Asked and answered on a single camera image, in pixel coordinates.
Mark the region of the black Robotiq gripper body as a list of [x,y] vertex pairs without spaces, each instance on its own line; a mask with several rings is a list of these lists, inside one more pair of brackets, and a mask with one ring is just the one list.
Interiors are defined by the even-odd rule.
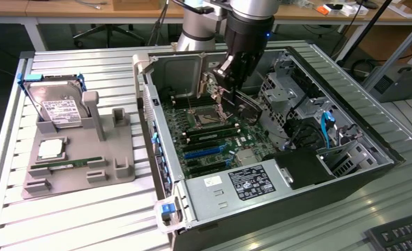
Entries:
[[228,79],[246,79],[254,72],[268,44],[275,18],[256,20],[230,15],[227,18],[227,57],[232,57],[226,69]]

